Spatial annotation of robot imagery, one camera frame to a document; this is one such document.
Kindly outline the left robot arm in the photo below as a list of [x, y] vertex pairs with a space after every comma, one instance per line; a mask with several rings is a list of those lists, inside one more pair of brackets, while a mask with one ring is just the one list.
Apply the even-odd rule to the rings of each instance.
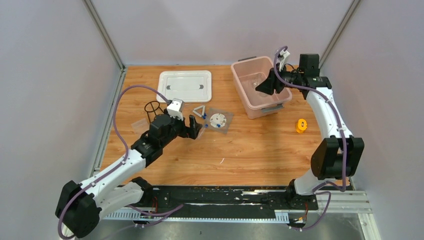
[[188, 126], [185, 119], [173, 118], [166, 113], [157, 115], [149, 129], [109, 167], [80, 183], [67, 182], [62, 187], [55, 210], [59, 237], [63, 240], [83, 238], [105, 216], [122, 207], [135, 203], [149, 206], [153, 193], [146, 180], [136, 177], [123, 187], [119, 184], [157, 160], [165, 146], [177, 137], [195, 140], [202, 127], [193, 115], [189, 116]]

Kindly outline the glass flask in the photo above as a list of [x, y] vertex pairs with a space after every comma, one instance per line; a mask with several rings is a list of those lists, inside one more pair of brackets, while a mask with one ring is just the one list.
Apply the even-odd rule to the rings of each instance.
[[256, 89], [256, 87], [258, 87], [265, 79], [263, 78], [263, 76], [261, 74], [256, 74], [256, 75], [251, 75], [248, 78], [248, 85], [252, 88], [252, 89]]

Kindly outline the white clay triangle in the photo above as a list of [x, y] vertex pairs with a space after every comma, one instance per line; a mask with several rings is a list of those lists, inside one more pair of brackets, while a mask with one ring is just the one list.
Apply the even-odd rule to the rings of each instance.
[[205, 119], [206, 118], [206, 106], [205, 105], [201, 105], [201, 106], [198, 106], [198, 107], [195, 107], [193, 110], [192, 110], [192, 112], [196, 115], [196, 116], [198, 116], [198, 117], [200, 117], [200, 118], [202, 118], [202, 119]]

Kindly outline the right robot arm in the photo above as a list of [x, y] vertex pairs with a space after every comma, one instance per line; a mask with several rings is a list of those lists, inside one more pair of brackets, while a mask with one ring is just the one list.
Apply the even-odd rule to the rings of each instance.
[[355, 137], [346, 126], [337, 108], [333, 86], [328, 77], [322, 76], [319, 69], [320, 56], [317, 53], [302, 53], [298, 67], [289, 70], [287, 58], [289, 52], [279, 50], [267, 78], [255, 89], [272, 95], [284, 88], [297, 89], [312, 108], [319, 126], [322, 141], [313, 153], [310, 169], [291, 183], [292, 191], [285, 195], [286, 204], [298, 209], [325, 185], [338, 186], [341, 192], [347, 188], [347, 178], [355, 174], [361, 159], [365, 143]]

